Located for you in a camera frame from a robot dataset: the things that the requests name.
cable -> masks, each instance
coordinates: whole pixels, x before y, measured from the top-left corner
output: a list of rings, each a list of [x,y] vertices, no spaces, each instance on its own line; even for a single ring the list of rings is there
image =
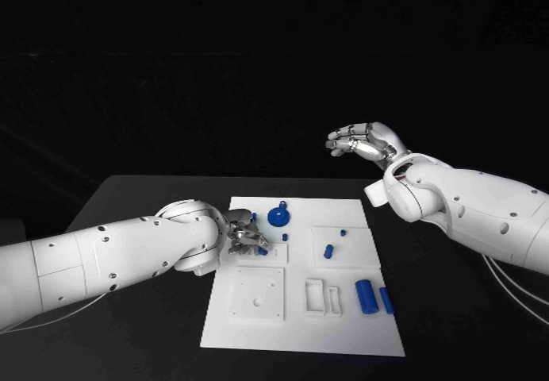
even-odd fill
[[[490,266],[490,263],[488,263],[488,260],[485,259],[485,255],[481,254],[482,256],[482,259],[484,259],[484,262],[485,262],[485,266],[490,268],[490,271],[491,271],[491,274],[494,275],[495,277],[495,280],[497,282],[500,283],[501,287],[503,287],[503,290],[511,295],[511,298],[516,300],[517,304],[534,315],[534,317],[543,322],[546,323],[546,325],[549,325],[549,321],[518,301],[518,298],[513,295],[511,291],[507,289],[505,285],[503,284],[503,281],[500,280],[500,278],[497,277],[497,274],[494,272],[494,269],[491,268]]]
[[[497,263],[495,261],[488,257],[488,260],[491,262],[491,264],[495,266],[497,270],[500,271],[500,273],[503,274],[503,276],[507,278],[507,281],[537,301],[537,302],[541,302],[543,304],[546,304],[549,306],[549,302],[541,299],[539,296],[533,295],[530,292],[527,292],[527,290],[524,288],[521,288],[520,285],[517,285],[517,283],[511,280],[510,276],[505,274],[505,272],[503,271],[503,269],[497,266]]]
[[[20,324],[23,324],[26,322],[26,320],[30,320],[30,319],[26,319],[24,321],[21,321],[20,323],[17,323],[16,325],[11,326],[11,328],[7,330],[7,331],[1,331],[0,332],[0,335],[3,335],[4,333],[11,333],[11,332],[17,332],[17,331],[24,331],[26,329],[31,329],[31,328],[37,328],[37,327],[43,327],[44,325],[49,325],[52,323],[56,323],[57,321],[62,321],[63,319],[66,319],[69,316],[72,316],[73,314],[76,314],[77,312],[80,312],[85,308],[88,308],[106,294],[102,294],[99,295],[83,307],[80,307],[76,311],[70,312],[67,315],[62,316],[59,319],[54,319],[52,321],[49,321],[47,323],[41,323],[41,324],[37,324],[37,325],[31,325],[30,327],[24,327],[24,328],[18,328],[18,329],[14,329],[14,327]]]

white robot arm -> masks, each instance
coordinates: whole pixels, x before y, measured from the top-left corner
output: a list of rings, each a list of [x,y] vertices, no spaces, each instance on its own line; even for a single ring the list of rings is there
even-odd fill
[[[249,210],[224,215],[184,200],[155,214],[0,248],[0,329],[73,302],[161,275],[171,267],[204,275],[230,253],[269,243]]]
[[[384,171],[383,179],[364,188],[373,206],[389,203],[405,221],[435,224],[478,253],[549,275],[546,193],[410,153],[379,122],[334,131],[325,147],[333,156],[356,152]]]

black background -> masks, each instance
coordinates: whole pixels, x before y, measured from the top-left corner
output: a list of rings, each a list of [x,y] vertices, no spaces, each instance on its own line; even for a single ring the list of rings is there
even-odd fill
[[[30,239],[111,175],[379,178],[324,148],[364,121],[549,189],[546,2],[0,7],[0,206]]]

black table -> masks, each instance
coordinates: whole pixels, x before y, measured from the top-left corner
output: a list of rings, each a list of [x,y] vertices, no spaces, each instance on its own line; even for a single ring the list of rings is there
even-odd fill
[[[141,215],[187,198],[223,212],[230,196],[358,198],[374,236],[406,358],[200,348],[213,273],[174,270],[112,294],[59,323],[0,336],[4,379],[363,379],[510,376],[544,365],[549,330],[504,294],[479,255],[389,206],[373,208],[361,179],[113,176],[67,231]],[[541,296],[549,280],[504,266]],[[85,303],[30,322],[62,316]]]

blue cylinder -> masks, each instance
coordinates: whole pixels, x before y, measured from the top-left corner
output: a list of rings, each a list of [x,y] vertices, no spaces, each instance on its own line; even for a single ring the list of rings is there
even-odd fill
[[[266,215],[266,221],[269,221],[269,224],[276,226],[276,228],[285,226],[289,222],[289,212],[286,207],[288,205],[285,204],[285,201],[281,201],[278,208],[271,209],[269,214]]]
[[[328,260],[331,258],[331,253],[334,252],[334,247],[328,244],[324,250],[324,258]]]
[[[360,308],[363,314],[374,314],[380,308],[374,300],[374,289],[371,288],[371,282],[367,279],[358,280],[354,283],[357,287],[357,300],[360,301]]]
[[[394,310],[392,309],[392,303],[389,299],[389,292],[386,292],[386,288],[380,288],[380,299],[383,300],[383,306],[387,314],[393,314]]]

